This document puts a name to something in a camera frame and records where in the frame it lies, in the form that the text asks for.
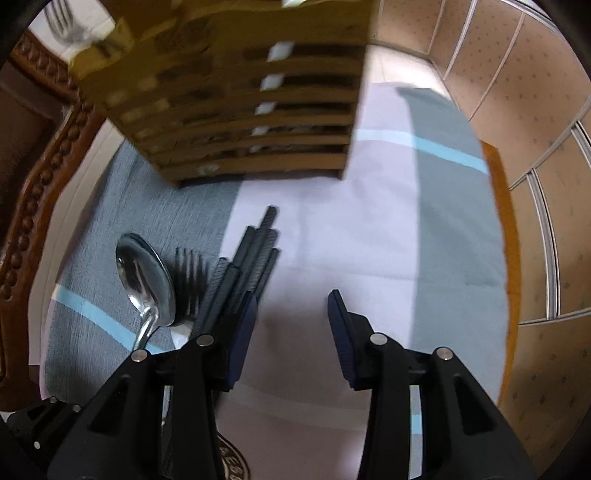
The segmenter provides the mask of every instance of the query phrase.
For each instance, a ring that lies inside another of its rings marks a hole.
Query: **wooden slat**
[[[269,74],[282,73],[286,76],[299,75],[341,75],[361,77],[363,60],[347,57],[296,57],[280,61],[253,61],[226,68],[216,69],[212,74],[185,75],[176,80],[163,81],[154,90],[140,92],[133,90],[132,98],[120,105],[107,109],[107,115],[120,116],[132,108],[155,102],[170,95],[204,89],[211,86],[224,85],[236,79],[264,78]]]
[[[509,191],[507,175],[503,168],[503,162],[499,151],[486,142],[480,142],[482,153],[491,172],[491,186],[495,194],[496,211],[501,220],[503,230],[505,263],[507,271],[507,280],[505,290],[507,292],[507,302],[509,304],[509,315],[507,325],[506,350],[505,350],[505,371],[503,373],[503,382],[501,384],[501,393],[499,394],[499,405],[503,405],[503,399],[506,398],[506,389],[509,385],[515,348],[517,346],[517,330],[519,329],[519,311],[522,305],[521,290],[521,250],[519,246],[519,233],[517,230],[517,218],[513,198]]]
[[[344,153],[249,155],[219,161],[205,161],[175,167],[160,168],[160,174],[169,181],[194,179],[211,175],[293,170],[343,170],[347,155]]]
[[[209,112],[222,112],[226,109],[240,109],[248,106],[254,108],[261,102],[278,103],[352,103],[357,101],[357,89],[342,89],[330,87],[290,87],[276,90],[253,90],[241,95],[224,98],[213,98],[203,102],[191,103],[176,108],[151,114],[139,121],[125,124],[125,131],[135,134],[145,128],[157,127],[174,120],[182,120],[192,115]]]
[[[226,132],[242,131],[256,127],[297,127],[299,125],[353,125],[355,114],[317,114],[317,115],[285,115],[285,114],[269,114],[253,116],[252,118],[245,118],[230,122],[206,123],[203,125],[195,125],[193,127],[186,127],[171,132],[165,132],[155,135],[145,140],[136,141],[139,148],[155,147],[164,142],[171,142],[175,140],[183,140],[200,135],[216,135]]]
[[[171,164],[187,161],[191,158],[202,158],[212,153],[236,148],[249,148],[256,145],[347,145],[350,142],[348,135],[265,135],[260,137],[248,137],[229,142],[213,142],[204,145],[192,145],[187,148],[175,148],[173,150],[151,154],[150,161],[156,164],[170,162]]]
[[[311,5],[324,0],[308,0],[306,5]],[[141,36],[147,29],[153,28],[165,21],[171,21],[176,14],[171,7],[170,0],[150,0],[150,7],[146,8],[144,0],[101,0],[102,6],[110,15],[118,20],[125,17],[130,30]],[[196,0],[185,0],[183,7],[186,10],[194,8]],[[198,5],[204,11],[220,11],[237,8],[238,10],[271,11],[281,9],[281,2],[258,0],[199,0]]]

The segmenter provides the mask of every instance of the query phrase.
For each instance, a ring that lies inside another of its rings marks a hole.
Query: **metal trim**
[[[435,72],[435,74],[437,75],[437,78],[439,79],[439,81],[441,82],[441,85],[443,86],[443,88],[445,88],[445,91],[447,92],[448,95],[448,100],[451,100],[452,103],[456,106],[456,108],[458,110],[460,110],[460,106],[457,104],[456,99],[453,97],[453,95],[449,92],[449,89],[447,88],[446,83],[443,81],[443,77],[441,76],[441,72],[439,71],[439,69],[437,68],[437,65],[435,65],[435,63],[433,63],[433,61],[431,59],[429,59],[429,63],[431,64],[431,67],[433,68],[433,71]]]
[[[431,36],[431,41],[429,42],[429,48],[427,49],[427,55],[431,53],[431,48],[433,47],[433,42],[435,41],[435,35],[439,31],[439,25],[441,24],[441,18],[443,16],[443,9],[445,8],[446,0],[441,0],[441,6],[439,7],[439,13],[437,14],[437,21],[435,22],[435,28],[433,29],[433,35]]]
[[[501,59],[501,63],[499,63],[499,67],[497,68],[495,74],[492,76],[491,82],[489,83],[485,92],[482,94],[480,101],[476,104],[476,107],[474,108],[474,111],[470,115],[470,118],[468,118],[468,121],[472,120],[472,117],[474,117],[474,115],[476,115],[476,112],[478,111],[478,109],[482,105],[482,102],[484,102],[486,95],[488,95],[488,92],[491,91],[492,86],[496,82],[496,79],[499,77],[502,68],[505,66],[505,62],[507,61],[507,58],[509,58],[509,55],[511,54],[511,50],[513,50],[513,46],[515,45],[515,42],[517,41],[517,36],[519,35],[519,32],[521,31],[521,26],[523,25],[524,20],[525,20],[525,13],[522,12],[521,15],[519,16],[519,21],[517,22],[517,26],[515,27],[515,32],[513,33],[513,37],[511,37],[511,41],[509,42],[509,45],[508,45],[507,50],[505,52],[505,55]]]
[[[535,170],[527,175],[528,184],[540,222],[542,245],[544,247],[546,269],[546,318],[555,319],[560,314],[560,276],[558,270],[558,255],[556,239],[550,219],[550,212],[544,196],[540,178]]]
[[[575,310],[574,312],[565,313],[564,315],[560,315],[555,319],[537,319],[537,320],[522,320],[519,322],[519,326],[529,327],[535,325],[542,325],[542,324],[549,324],[549,323],[560,323],[566,322],[568,320],[574,320],[581,317],[585,317],[591,314],[591,307],[587,307],[582,310]]]
[[[470,3],[470,8],[468,9],[468,13],[466,15],[466,19],[464,20],[464,26],[462,27],[462,31],[460,32],[460,38],[457,39],[456,48],[453,51],[452,57],[449,60],[449,65],[447,66],[447,70],[443,75],[443,80],[447,79],[450,71],[453,68],[453,64],[456,62],[457,56],[460,54],[460,49],[462,48],[462,44],[466,39],[466,35],[468,35],[468,29],[470,28],[470,23],[472,22],[472,17],[474,17],[474,12],[476,11],[476,6],[478,4],[478,0],[472,0]]]
[[[507,5],[510,5],[512,7],[515,7],[517,10],[521,10],[523,13],[529,15],[531,18],[533,18],[533,19],[537,20],[538,22],[544,24],[553,33],[555,33],[556,35],[558,35],[559,37],[561,37],[564,40],[564,36],[560,32],[560,30],[558,29],[558,27],[556,26],[556,24],[554,22],[552,22],[552,20],[550,19],[550,17],[541,14],[536,9],[531,8],[529,5],[522,4],[518,0],[501,0],[501,2],[504,2]]]
[[[524,179],[525,176],[531,172],[533,169],[538,168],[540,165],[542,165],[542,163],[544,163],[548,157],[550,155],[552,155],[552,153],[555,152],[555,150],[562,145],[562,143],[569,137],[569,135],[572,133],[572,130],[574,128],[574,126],[577,124],[577,122],[579,122],[589,111],[589,108],[591,108],[591,95],[589,95],[587,97],[587,99],[585,100],[585,103],[583,104],[583,106],[581,107],[581,109],[579,110],[579,112],[577,113],[577,115],[574,117],[574,120],[571,121],[571,123],[568,125],[568,127],[558,136],[558,138],[555,140],[555,142],[549,146],[548,150],[546,150],[544,152],[544,154],[538,159],[538,161],[536,161],[528,171],[526,171],[521,177],[518,177],[517,180],[515,180],[510,186],[509,186],[509,190],[513,190],[515,187],[517,187],[517,185],[519,185]]]
[[[574,127],[572,129],[573,138],[577,142],[579,146],[579,150],[583,154],[585,161],[589,168],[591,168],[591,142],[589,141],[589,136],[585,127],[580,121],[576,121],[574,123]]]

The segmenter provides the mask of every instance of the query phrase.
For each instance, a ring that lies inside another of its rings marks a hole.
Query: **spoon bowl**
[[[173,283],[168,269],[152,246],[135,233],[121,235],[115,259],[121,283],[141,316],[142,326],[133,350],[144,348],[159,327],[174,322],[176,304]]]

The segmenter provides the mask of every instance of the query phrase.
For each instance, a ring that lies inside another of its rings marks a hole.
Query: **wall panel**
[[[589,78],[570,46],[526,17],[472,126],[499,150],[512,183],[568,127],[590,92]]]
[[[456,48],[466,21],[470,0],[446,0],[439,29],[431,47],[431,59],[443,75]]]
[[[501,411],[541,473],[591,403],[591,317],[519,328]]]
[[[521,12],[499,0],[479,0],[445,84],[469,118],[490,85],[515,34]]]
[[[440,6],[441,0],[384,0],[377,39],[427,53]]]
[[[591,169],[573,137],[538,175],[556,238],[561,313],[591,307]]]
[[[540,221],[530,186],[522,182],[511,192],[521,250],[521,320],[546,316],[546,269]]]

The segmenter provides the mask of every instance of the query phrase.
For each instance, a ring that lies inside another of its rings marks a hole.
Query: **silver fork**
[[[194,322],[199,303],[205,294],[207,272],[203,257],[193,250],[177,248],[174,252],[174,291],[177,302],[175,323]]]
[[[122,49],[112,40],[108,41],[92,35],[88,28],[78,22],[68,0],[53,0],[43,9],[43,12],[51,34],[63,45],[88,46],[93,43],[107,56],[109,55],[107,47]]]

